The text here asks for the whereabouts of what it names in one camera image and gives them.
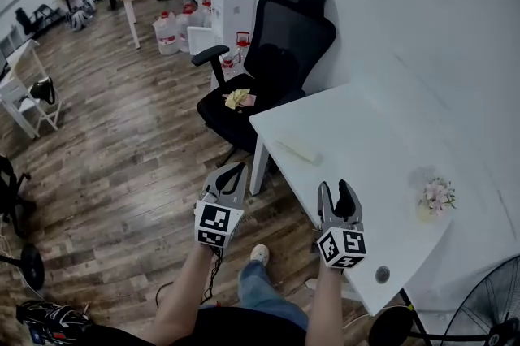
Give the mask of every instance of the wooden floor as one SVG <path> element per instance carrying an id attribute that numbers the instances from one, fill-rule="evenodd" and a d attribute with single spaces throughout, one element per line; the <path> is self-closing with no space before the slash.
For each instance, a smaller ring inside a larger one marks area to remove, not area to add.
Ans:
<path id="1" fill-rule="evenodd" d="M 60 129 L 28 139 L 2 112 L 0 152 L 32 181 L 24 195 L 37 212 L 26 222 L 45 261 L 46 299 L 83 309 L 98 323 L 138 333 L 154 316 L 155 293 L 175 279 L 193 244 L 193 203 L 229 145 L 209 130 L 195 106 L 209 91 L 210 67 L 187 54 L 161 56 L 151 24 L 169 4 L 136 3 L 141 49 L 135 50 L 124 10 L 98 5 L 91 25 L 64 25 L 41 37 L 38 54 L 63 95 Z M 237 154 L 249 167 L 252 157 Z M 3 233 L 18 256 L 22 242 Z M 314 233 L 283 176 L 267 176 L 257 197 L 246 195 L 245 221 L 225 252 L 214 299 L 236 305 L 236 277 L 257 243 L 271 248 L 278 290 L 310 311 L 315 277 Z M 0 266 L 0 340 L 31 344 L 15 305 L 33 298 L 12 266 Z M 344 301 L 344 321 L 366 311 Z M 344 331 L 345 344 L 365 344 L 371 320 Z"/>

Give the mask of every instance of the chair armrest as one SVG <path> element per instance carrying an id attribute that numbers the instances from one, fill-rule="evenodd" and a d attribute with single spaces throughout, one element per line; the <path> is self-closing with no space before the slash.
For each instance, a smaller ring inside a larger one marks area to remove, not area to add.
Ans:
<path id="1" fill-rule="evenodd" d="M 282 97 L 279 101 L 277 101 L 277 103 L 273 106 L 273 108 L 276 108 L 277 106 L 285 105 L 286 103 L 297 101 L 298 99 L 302 99 L 305 96 L 307 96 L 307 95 L 303 90 L 301 90 L 301 89 L 293 90 L 293 91 L 289 92 L 287 95 L 285 95 L 284 97 Z"/>
<path id="2" fill-rule="evenodd" d="M 219 86 L 224 86 L 226 80 L 224 79 L 224 73 L 222 71 L 219 56 L 221 56 L 222 54 L 226 54 L 228 51 L 229 47 L 225 45 L 214 45 L 213 47 L 201 51 L 199 54 L 193 56 L 192 63 L 195 66 L 201 66 L 204 63 L 211 62 L 214 77 L 216 77 L 217 82 L 219 82 Z"/>
<path id="3" fill-rule="evenodd" d="M 228 51 L 229 47 L 226 47 L 225 45 L 214 45 L 209 49 L 201 51 L 199 54 L 195 54 L 192 57 L 192 63 L 195 66 L 201 66 L 204 63 L 210 62 L 213 58 L 226 54 Z"/>

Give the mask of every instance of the human arm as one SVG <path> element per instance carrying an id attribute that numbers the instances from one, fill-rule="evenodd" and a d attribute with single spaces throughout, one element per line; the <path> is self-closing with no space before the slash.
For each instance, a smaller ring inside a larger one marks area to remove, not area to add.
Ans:
<path id="1" fill-rule="evenodd" d="M 306 346 L 343 346 L 341 282 L 341 270 L 327 268 L 321 259 Z"/>
<path id="2" fill-rule="evenodd" d="M 156 346 L 167 346 L 192 334 L 212 256 L 211 247 L 195 242 L 179 276 L 162 300 L 154 321 L 142 334 L 143 340 Z"/>

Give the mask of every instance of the black and white marker cube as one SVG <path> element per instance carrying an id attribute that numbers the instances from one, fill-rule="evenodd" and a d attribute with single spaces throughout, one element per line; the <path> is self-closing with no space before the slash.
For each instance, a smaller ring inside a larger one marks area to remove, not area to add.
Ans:
<path id="1" fill-rule="evenodd" d="M 319 252 L 330 268 L 353 268 L 366 256 L 363 233 L 331 227 L 318 240 Z"/>
<path id="2" fill-rule="evenodd" d="M 243 210 L 197 201 L 195 237 L 203 244 L 226 248 L 242 214 Z"/>

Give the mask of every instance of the chair seat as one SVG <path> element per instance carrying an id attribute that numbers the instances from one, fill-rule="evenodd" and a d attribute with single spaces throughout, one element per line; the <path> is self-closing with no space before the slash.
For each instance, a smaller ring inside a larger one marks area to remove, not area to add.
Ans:
<path id="1" fill-rule="evenodd" d="M 251 89 L 249 92 L 257 97 L 254 106 L 233 110 L 224 105 L 225 94 L 237 89 Z M 198 104 L 197 110 L 207 125 L 224 140 L 239 149 L 254 153 L 257 133 L 249 122 L 251 115 L 270 109 L 277 99 L 267 88 L 262 87 L 253 77 L 238 75 L 206 95 Z"/>

